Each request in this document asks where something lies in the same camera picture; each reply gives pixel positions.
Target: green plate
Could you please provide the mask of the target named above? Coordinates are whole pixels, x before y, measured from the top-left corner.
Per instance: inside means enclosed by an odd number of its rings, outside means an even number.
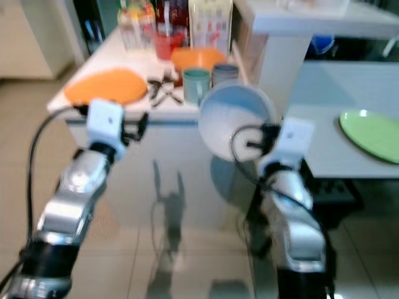
[[[399,120],[367,110],[343,112],[339,118],[345,134],[368,153],[399,164]]]

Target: red cup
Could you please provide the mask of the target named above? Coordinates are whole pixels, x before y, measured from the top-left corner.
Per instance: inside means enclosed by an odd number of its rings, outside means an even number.
[[[170,60],[175,48],[181,47],[185,39],[184,33],[176,33],[173,36],[156,32],[153,34],[156,56],[162,60]]]

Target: white cabinet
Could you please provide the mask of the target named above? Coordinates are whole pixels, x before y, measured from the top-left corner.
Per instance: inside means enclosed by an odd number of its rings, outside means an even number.
[[[51,0],[0,1],[0,76],[56,78],[74,61]]]

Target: orange plate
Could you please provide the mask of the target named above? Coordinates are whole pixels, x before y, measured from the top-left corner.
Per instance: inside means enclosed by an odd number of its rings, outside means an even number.
[[[216,48],[177,48],[173,51],[171,59],[175,69],[184,71],[190,67],[201,67],[212,71],[218,62],[226,60],[226,56]]]
[[[139,101],[147,92],[145,81],[127,69],[112,69],[82,79],[64,89],[71,104],[89,104],[106,98],[121,105]]]

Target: cable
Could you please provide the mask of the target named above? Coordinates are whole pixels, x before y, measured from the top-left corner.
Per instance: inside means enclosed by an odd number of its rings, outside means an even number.
[[[246,167],[242,164],[242,162],[240,162],[240,160],[238,160],[238,155],[237,155],[236,148],[235,148],[235,145],[234,145],[235,139],[236,139],[237,135],[240,132],[242,132],[244,130],[250,130],[250,129],[260,130],[261,126],[259,126],[259,125],[244,125],[244,126],[238,128],[234,132],[232,137],[230,138],[230,151],[231,151],[231,154],[233,156],[234,164],[240,170],[240,172],[245,176],[245,178],[248,179],[253,184],[255,184],[255,186],[259,186],[260,188],[262,188],[265,191],[270,191],[270,192],[273,192],[273,193],[277,194],[280,197],[284,197],[285,199],[287,199],[291,203],[295,204],[296,206],[303,208],[308,213],[308,215],[310,215],[311,218],[313,218],[318,223],[318,225],[320,227],[320,230],[321,230],[321,232],[322,232],[322,234],[324,236],[325,243],[326,243],[327,275],[329,276],[328,279],[332,279],[332,277],[331,277],[332,273],[330,273],[330,268],[331,267],[335,267],[335,265],[331,264],[332,263],[331,259],[333,259],[335,261],[335,250],[332,247],[331,239],[330,239],[329,234],[327,233],[327,230],[322,226],[321,222],[318,220],[318,218],[313,213],[313,211],[308,209],[307,207],[305,207],[305,205],[303,205],[301,202],[299,202],[296,199],[288,196],[287,194],[284,194],[283,192],[275,190],[271,186],[268,186],[268,185],[260,182],[258,180],[258,178],[253,176],[246,169]],[[330,296],[331,299],[334,299],[334,292],[335,292],[334,282],[331,280],[330,282],[328,282],[328,284],[329,284],[328,285],[329,296]]]
[[[19,260],[15,263],[15,265],[10,269],[10,271],[7,273],[7,275],[1,280],[0,282],[0,293],[4,290],[6,287],[8,281],[12,279],[17,271],[19,270],[19,267],[23,265],[26,257],[27,257],[27,252],[29,250],[29,245],[31,244],[32,241],[32,236],[33,236],[33,200],[32,200],[32,178],[33,178],[33,164],[34,164],[34,158],[35,158],[35,153],[36,153],[36,147],[37,147],[37,142],[39,141],[40,135],[44,131],[44,128],[57,116],[62,114],[63,112],[66,112],[68,110],[73,110],[73,109],[78,109],[79,112],[85,113],[87,112],[87,106],[80,106],[80,107],[73,107],[69,106],[66,108],[62,108],[60,110],[57,110],[53,112],[51,115],[49,115],[40,125],[40,127],[37,129],[34,138],[31,143],[31,147],[29,149],[29,159],[28,159],[28,165],[27,165],[27,184],[26,184],[26,218],[27,218],[27,234],[26,234],[26,245],[25,247],[20,251],[19,253]]]

